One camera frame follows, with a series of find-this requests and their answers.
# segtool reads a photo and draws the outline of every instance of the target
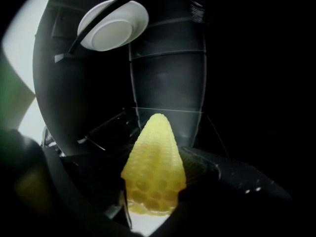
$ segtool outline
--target black cable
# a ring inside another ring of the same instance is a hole
[[[75,49],[79,46],[81,41],[87,36],[87,34],[106,16],[115,11],[117,8],[126,4],[131,0],[113,0],[108,6],[106,6],[77,36],[73,44],[71,45],[68,53],[73,54]]]

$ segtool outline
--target yellow cone shape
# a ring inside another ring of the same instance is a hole
[[[121,173],[128,210],[138,214],[168,215],[186,187],[186,176],[168,119],[154,114],[139,135]]]

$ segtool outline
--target black plastic part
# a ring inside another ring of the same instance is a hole
[[[58,147],[56,141],[53,139],[46,126],[44,127],[41,146],[45,148],[53,148],[59,156],[62,155],[60,148]]]
[[[202,160],[204,163],[211,164],[209,168],[213,172],[214,170],[218,171],[219,182],[232,190],[239,191],[241,194],[247,196],[264,194],[282,202],[293,202],[291,195],[285,189],[247,163],[188,147],[182,147],[180,154],[190,155]]]
[[[4,235],[80,233],[55,190],[42,148],[16,130],[0,130],[0,181]]]
[[[88,141],[111,155],[134,144],[149,118],[160,113],[171,125],[179,147],[202,149],[226,157],[222,141],[206,113],[166,109],[130,108],[86,135]]]
[[[125,182],[120,177],[132,146],[118,151],[63,157],[64,168],[78,190],[100,211],[119,204]]]
[[[298,1],[200,0],[215,13],[201,34],[201,25],[190,21],[191,0],[136,0],[150,16],[147,30],[138,39],[107,52],[93,52],[79,45],[77,58],[55,63],[54,55],[67,53],[74,42],[80,19],[103,1],[49,0],[36,35],[33,73],[39,108],[66,155],[101,150],[89,142],[79,145],[78,140],[123,108],[136,104],[165,108],[173,104],[171,97],[179,96],[177,90],[185,89],[187,93],[190,88],[188,96],[192,99],[181,96],[169,109],[200,111],[201,106],[230,157],[256,166],[291,194],[294,190],[300,193],[296,187],[299,182],[293,182],[297,151],[292,146],[300,133],[292,125],[299,117],[291,113],[293,107],[299,106],[296,102],[300,86],[298,70],[288,70],[300,68],[303,60],[298,59],[302,45],[297,39],[301,38],[293,34],[300,32],[296,29],[299,23],[293,24],[293,15],[300,14]],[[199,44],[203,43],[201,36],[206,53]],[[202,59],[177,60],[186,55],[204,56],[207,62],[197,66],[196,60]],[[192,78],[180,74],[181,69]],[[159,78],[166,77],[166,71],[167,83],[163,84]],[[163,86],[164,94],[157,86]],[[193,99],[197,92],[203,92],[204,86],[205,94]]]
[[[58,155],[50,152],[51,150],[49,148],[44,150],[51,179],[69,214],[81,225],[85,234],[104,236],[104,233],[111,233],[113,236],[135,236],[129,227],[110,220],[86,200],[68,176]]]

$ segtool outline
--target white surface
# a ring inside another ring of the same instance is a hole
[[[41,116],[38,101],[35,98],[19,126],[18,131],[41,144],[45,122]]]
[[[125,20],[105,23],[97,29],[92,37],[91,46],[97,51],[107,51],[123,45],[133,32],[132,25]]]
[[[129,216],[132,221],[132,231],[135,233],[141,233],[143,236],[151,235],[169,217],[139,215],[133,212],[130,212]]]
[[[102,2],[90,9],[90,11],[88,11],[82,18],[78,26],[77,34],[79,34],[100,13],[100,11],[112,1],[113,0]],[[125,45],[142,34],[148,25],[148,21],[149,16],[145,7],[140,3],[130,1],[102,19],[82,40],[81,45],[87,49],[96,51],[106,51]],[[116,22],[115,25],[117,24],[117,27],[109,28],[109,23],[113,22]],[[127,24],[122,27],[122,22],[127,22],[131,25],[131,34],[129,34],[129,27]],[[99,40],[97,48],[94,48],[93,41],[96,42],[96,38]]]
[[[47,2],[48,0],[27,0],[15,15],[2,40],[2,47],[9,63],[32,92],[35,92],[33,84],[35,34]]]
[[[33,83],[35,34],[47,2],[48,0],[27,0],[13,18],[2,40],[2,48],[9,63],[32,92],[35,92]],[[44,126],[35,99],[24,115],[18,130],[40,144]]]

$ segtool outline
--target honeycomb pattern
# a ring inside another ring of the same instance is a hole
[[[168,215],[186,187],[186,176],[168,119],[154,114],[139,135],[121,173],[128,210],[138,214]]]

